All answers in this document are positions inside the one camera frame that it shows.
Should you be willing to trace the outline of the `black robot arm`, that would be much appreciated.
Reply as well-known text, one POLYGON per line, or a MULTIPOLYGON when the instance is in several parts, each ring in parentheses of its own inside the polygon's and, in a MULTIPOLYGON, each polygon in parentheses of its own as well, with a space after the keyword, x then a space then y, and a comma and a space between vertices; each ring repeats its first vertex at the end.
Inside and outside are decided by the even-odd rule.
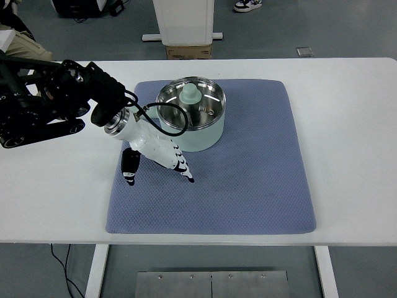
POLYGON ((93 62, 82 66, 1 54, 1 146, 15 148, 103 127, 137 97, 93 62))

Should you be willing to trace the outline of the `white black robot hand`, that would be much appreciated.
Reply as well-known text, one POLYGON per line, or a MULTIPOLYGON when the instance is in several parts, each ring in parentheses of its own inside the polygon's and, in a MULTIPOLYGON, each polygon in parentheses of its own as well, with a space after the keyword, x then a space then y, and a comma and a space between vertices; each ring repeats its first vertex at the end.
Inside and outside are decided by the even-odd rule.
POLYGON ((194 182, 187 160, 178 144, 128 109, 124 108, 114 116, 105 125, 104 130, 114 139, 128 142, 130 145, 122 152, 121 161, 121 172, 129 185, 135 184, 141 156, 163 168, 180 173, 191 183, 194 182))

